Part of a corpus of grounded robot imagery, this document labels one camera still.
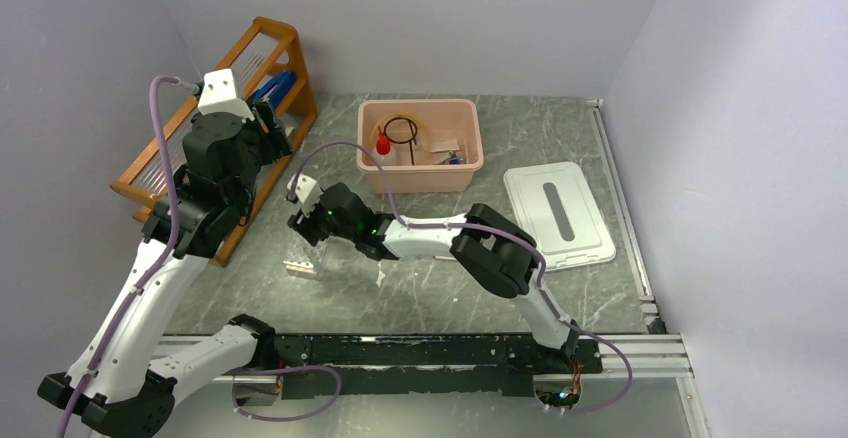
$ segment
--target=marble tabletop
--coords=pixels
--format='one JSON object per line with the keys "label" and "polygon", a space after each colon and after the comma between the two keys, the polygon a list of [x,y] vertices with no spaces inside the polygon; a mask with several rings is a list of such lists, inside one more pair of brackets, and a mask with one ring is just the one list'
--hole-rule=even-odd
{"label": "marble tabletop", "polygon": [[[240,313],[279,332],[453,333],[528,331],[507,300],[485,292],[455,262],[433,258],[378,263],[339,239],[312,248],[286,226],[295,206],[285,183],[309,152],[333,140],[354,140],[359,105],[370,99],[430,95],[319,95],[320,115],[280,183],[242,240],[229,266],[207,267],[187,292],[167,332],[211,334]],[[514,220],[503,174],[509,168],[561,161],[580,165],[616,245],[608,263],[554,271],[548,285],[562,308],[596,332],[643,333],[633,256],[616,212],[603,149],[584,99],[461,96],[477,105],[483,168],[463,193],[398,195],[401,213],[452,216],[486,203]],[[323,186],[343,181],[374,209],[388,210],[357,170],[350,147],[332,147],[307,164]],[[287,264],[309,263],[314,273]]]}

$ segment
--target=red nozzle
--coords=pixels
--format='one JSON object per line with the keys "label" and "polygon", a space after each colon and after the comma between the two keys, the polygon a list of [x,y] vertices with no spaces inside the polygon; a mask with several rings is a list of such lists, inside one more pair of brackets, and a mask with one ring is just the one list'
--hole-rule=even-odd
{"label": "red nozzle", "polygon": [[386,134],[383,133],[383,130],[377,128],[377,131],[380,132],[380,137],[377,138],[377,153],[388,155],[392,151],[392,144],[389,142]]}

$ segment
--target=pink plastic bin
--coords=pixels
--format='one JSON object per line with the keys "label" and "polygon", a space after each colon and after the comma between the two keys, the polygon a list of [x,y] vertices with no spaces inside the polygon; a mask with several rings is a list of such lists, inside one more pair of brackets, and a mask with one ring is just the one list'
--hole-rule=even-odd
{"label": "pink plastic bin", "polygon": [[[420,119],[429,129],[433,143],[456,140],[460,151],[457,155],[465,159],[461,165],[416,164],[410,166],[408,145],[395,145],[398,153],[398,166],[385,167],[393,193],[428,193],[465,191],[474,177],[474,172],[483,166],[483,143],[480,140],[480,123],[477,120],[477,106],[462,99],[446,100],[370,100],[359,107],[359,131],[357,141],[366,147],[377,122],[386,115],[408,113]],[[396,140],[410,137],[409,125],[399,120],[389,126],[389,134]],[[419,131],[417,138],[424,138]],[[429,152],[418,146],[415,162],[426,163],[431,158]],[[356,166],[371,185],[374,193],[385,193],[386,187],[379,170],[361,151],[356,153]]]}

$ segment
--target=white wall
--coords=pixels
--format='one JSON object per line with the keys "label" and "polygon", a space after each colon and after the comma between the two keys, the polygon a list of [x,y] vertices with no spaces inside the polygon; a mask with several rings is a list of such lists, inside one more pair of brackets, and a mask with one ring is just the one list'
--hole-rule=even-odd
{"label": "white wall", "polygon": [[654,0],[165,0],[201,70],[256,15],[301,33],[316,88],[603,96]]}
{"label": "white wall", "polygon": [[[141,238],[109,183],[153,137],[147,86],[196,74],[157,0],[0,0],[0,37],[0,435],[53,436],[36,388],[94,336]],[[184,99],[162,97],[168,116]]]}
{"label": "white wall", "polygon": [[658,0],[605,118],[716,437],[846,436],[848,0]]}

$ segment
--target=dish rack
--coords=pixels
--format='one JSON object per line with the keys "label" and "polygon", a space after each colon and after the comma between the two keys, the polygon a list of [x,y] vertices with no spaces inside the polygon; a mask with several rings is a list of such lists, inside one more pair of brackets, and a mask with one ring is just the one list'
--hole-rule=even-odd
{"label": "dish rack", "polygon": [[[283,124],[292,146],[295,149],[299,148],[306,133],[315,123],[318,109],[315,105],[315,95],[309,81],[297,30],[287,23],[257,17],[215,66],[216,70],[222,68],[231,68],[233,73],[239,76],[241,83],[245,84],[244,96],[249,96],[280,72],[291,71],[295,74],[297,81],[277,107],[277,116],[282,118],[284,114],[290,114],[286,115]],[[185,163],[182,140],[191,131],[189,118],[196,112],[196,106],[197,100],[190,97],[165,124],[165,137],[168,140],[168,151],[174,169]],[[294,126],[286,126],[289,122],[293,122]],[[119,195],[141,205],[141,208],[133,213],[133,218],[141,223],[147,221],[153,204],[165,194],[165,179],[158,154],[156,142],[151,140],[120,178],[110,185]],[[262,181],[256,194],[250,221],[245,226],[239,226],[233,230],[212,258],[213,264],[227,266],[230,257],[252,223],[253,217],[265,204],[265,200],[279,181],[291,157],[292,155],[281,158],[269,170],[263,170],[260,173],[258,179]]]}

